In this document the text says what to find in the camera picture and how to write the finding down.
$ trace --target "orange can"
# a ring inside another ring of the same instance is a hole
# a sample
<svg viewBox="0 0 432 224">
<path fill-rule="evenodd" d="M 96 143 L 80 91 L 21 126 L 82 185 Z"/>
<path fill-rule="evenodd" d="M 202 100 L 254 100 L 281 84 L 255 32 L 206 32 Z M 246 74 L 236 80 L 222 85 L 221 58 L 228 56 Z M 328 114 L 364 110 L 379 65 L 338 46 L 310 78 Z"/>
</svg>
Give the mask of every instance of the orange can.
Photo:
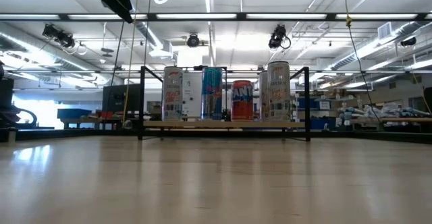
<svg viewBox="0 0 432 224">
<path fill-rule="evenodd" d="M 231 90 L 231 120 L 252 121 L 253 119 L 252 82 L 236 80 Z"/>
</svg>

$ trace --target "black metal frame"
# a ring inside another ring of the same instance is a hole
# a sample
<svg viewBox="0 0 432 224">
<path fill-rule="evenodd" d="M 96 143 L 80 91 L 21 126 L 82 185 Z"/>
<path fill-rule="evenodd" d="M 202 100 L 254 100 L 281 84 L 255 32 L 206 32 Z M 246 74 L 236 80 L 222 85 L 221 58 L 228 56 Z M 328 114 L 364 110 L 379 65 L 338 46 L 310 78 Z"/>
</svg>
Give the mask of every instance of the black metal frame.
<svg viewBox="0 0 432 224">
<path fill-rule="evenodd" d="M 208 15 L 208 13 L 196 13 L 196 12 L 190 12 L 190 13 L 137 13 L 137 16 L 146 16 L 145 19 L 138 18 L 136 19 L 137 22 L 192 22 L 192 21 L 203 21 L 203 22 L 212 22 L 212 21 L 278 21 L 278 22 L 345 22 L 345 18 L 337 18 L 336 15 L 344 14 L 343 12 L 225 12 L 225 13 L 212 13 L 212 14 L 235 14 L 236 16 L 233 18 L 199 18 L 199 16 L 196 16 L 197 18 L 158 18 L 158 15 L 182 15 L 182 14 L 191 14 L 191 15 Z M 263 15 L 291 15 L 287 16 L 286 18 L 278 17 L 278 18 L 248 18 L 248 15 L 254 15 L 254 14 L 263 14 Z M 302 15 L 325 15 L 322 18 L 301 18 Z M 355 17 L 355 15 L 365 15 L 365 14 L 371 14 L 371 15 L 411 15 L 414 14 L 415 16 L 413 18 L 365 18 L 365 19 L 354 19 L 356 22 L 403 22 L 403 21 L 413 21 L 413 22 L 420 22 L 420 21 L 432 21 L 432 18 L 428 17 L 429 13 L 375 13 L 375 12 L 360 12 L 360 13 L 350 13 L 352 17 Z M 19 16 L 19 15 L 55 15 L 58 18 L 10 18 L 10 16 Z M 86 15 L 86 16 L 97 16 L 97 15 L 115 15 L 113 13 L 0 13 L 0 22 L 123 22 L 123 20 L 118 18 L 113 19 L 101 19 L 101 18 L 80 18 L 80 19 L 71 19 L 70 16 L 73 15 Z"/>
<path fill-rule="evenodd" d="M 225 106 L 228 107 L 227 103 L 227 92 L 228 92 L 228 82 L 227 82 L 227 68 L 226 67 L 219 67 L 225 70 Z M 159 76 L 154 74 L 149 68 L 146 66 L 141 67 L 140 71 L 140 110 L 139 110 L 139 118 L 138 118 L 138 139 L 142 140 L 143 133 L 144 133 L 144 94 L 145 94 L 145 72 L 149 72 L 154 77 L 156 77 L 158 80 L 162 82 L 162 79 L 160 79 Z M 300 75 L 301 73 L 304 73 L 304 93 L 305 93 L 305 119 L 304 119 L 304 128 L 305 132 L 295 132 L 298 134 L 295 134 L 295 136 L 304 136 L 306 138 L 306 142 L 311 141 L 311 104 L 309 102 L 310 99 L 310 88 L 309 88 L 309 67 L 303 67 L 301 70 L 297 71 L 293 76 L 290 77 L 290 79 L 295 78 L 296 76 Z M 215 133 L 211 132 L 198 132 L 198 131 L 184 131 L 184 132 L 170 132 L 170 131 L 157 131 L 157 132 L 147 132 L 150 134 L 146 134 L 146 136 L 195 136 L 195 137 L 205 137 L 205 136 L 212 136 L 215 135 Z M 251 131 L 243 131 L 243 132 L 230 132 L 229 130 L 226 132 L 217 132 L 216 134 L 223 135 L 223 136 L 241 136 L 241 137 L 282 137 L 286 138 L 288 135 L 291 134 L 291 132 L 286 132 L 286 129 L 282 129 L 282 132 L 251 132 Z"/>
</svg>

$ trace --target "light wooden floor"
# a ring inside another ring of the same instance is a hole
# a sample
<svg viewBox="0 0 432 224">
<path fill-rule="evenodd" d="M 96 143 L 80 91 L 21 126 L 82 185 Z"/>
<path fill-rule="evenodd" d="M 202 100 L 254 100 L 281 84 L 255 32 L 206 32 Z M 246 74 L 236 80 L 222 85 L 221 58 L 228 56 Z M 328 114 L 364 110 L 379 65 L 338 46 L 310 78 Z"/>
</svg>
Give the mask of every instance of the light wooden floor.
<svg viewBox="0 0 432 224">
<path fill-rule="evenodd" d="M 86 137 L 0 145 L 0 223 L 431 223 L 432 146 Z"/>
</svg>

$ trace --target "giant can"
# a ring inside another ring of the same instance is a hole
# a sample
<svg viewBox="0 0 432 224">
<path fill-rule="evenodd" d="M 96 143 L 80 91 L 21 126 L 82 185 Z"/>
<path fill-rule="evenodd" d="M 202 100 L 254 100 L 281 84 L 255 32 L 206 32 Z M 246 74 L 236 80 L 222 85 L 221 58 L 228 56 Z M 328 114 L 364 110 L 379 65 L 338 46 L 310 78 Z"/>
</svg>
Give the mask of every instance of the giant can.
<svg viewBox="0 0 432 224">
<path fill-rule="evenodd" d="M 222 119 L 222 69 L 205 67 L 202 71 L 201 119 Z"/>
<path fill-rule="evenodd" d="M 291 120 L 290 65 L 274 61 L 267 68 L 269 78 L 270 121 Z"/>
<path fill-rule="evenodd" d="M 182 119 L 183 104 L 183 71 L 175 66 L 167 66 L 163 70 L 163 121 Z"/>
<path fill-rule="evenodd" d="M 269 78 L 267 71 L 259 74 L 259 100 L 261 121 L 269 121 Z"/>
<path fill-rule="evenodd" d="M 236 80 L 231 88 L 231 120 L 252 121 L 253 87 L 248 80 Z"/>
</svg>

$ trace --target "ceiling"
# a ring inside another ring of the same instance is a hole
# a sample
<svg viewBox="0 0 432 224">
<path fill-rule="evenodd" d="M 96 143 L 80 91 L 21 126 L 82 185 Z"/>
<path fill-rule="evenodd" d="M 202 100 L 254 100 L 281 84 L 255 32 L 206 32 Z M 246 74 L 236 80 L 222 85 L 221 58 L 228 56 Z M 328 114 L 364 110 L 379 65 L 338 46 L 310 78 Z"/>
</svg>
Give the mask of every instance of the ceiling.
<svg viewBox="0 0 432 224">
<path fill-rule="evenodd" d="M 348 0 L 348 7 L 353 12 L 395 12 L 429 13 L 432 10 L 427 0 Z M 100 0 L 0 0 L 0 13 L 110 13 Z M 217 12 L 346 12 L 344 0 L 210 0 L 210 11 Z M 156 4 L 153 0 L 138 0 L 137 11 L 142 13 L 206 13 L 206 0 L 167 0 Z M 385 22 L 353 22 L 352 36 L 356 44 L 377 34 L 377 28 Z M 85 55 L 75 57 L 101 69 L 112 69 L 115 56 L 102 57 L 101 47 L 113 49 L 114 55 L 121 37 L 118 64 L 127 68 L 132 64 L 139 66 L 146 60 L 147 65 L 161 69 L 164 65 L 173 65 L 170 59 L 157 59 L 146 56 L 147 49 L 141 42 L 145 39 L 132 24 L 107 22 L 103 45 L 104 24 L 101 22 L 52 22 L 57 28 L 72 33 L 74 38 L 88 48 Z M 207 22 L 149 22 L 149 28 L 160 40 L 169 40 L 174 51 L 187 49 L 184 37 L 197 33 L 201 40 L 209 40 Z M 292 40 L 290 49 L 274 53 L 268 48 L 269 35 L 278 24 L 284 24 Z M 8 25 L 18 28 L 23 33 L 47 41 L 42 36 L 44 22 L 10 22 Z M 291 66 L 311 66 L 322 69 L 320 61 L 331 61 L 352 51 L 352 43 L 345 22 L 212 22 L 214 29 L 215 65 L 236 69 L 256 69 L 269 60 L 285 59 Z M 418 36 L 418 44 L 427 44 L 431 35 L 425 32 Z M 196 53 L 209 56 L 207 46 L 196 48 Z M 363 59 L 377 63 L 396 56 L 394 45 L 388 45 Z"/>
</svg>

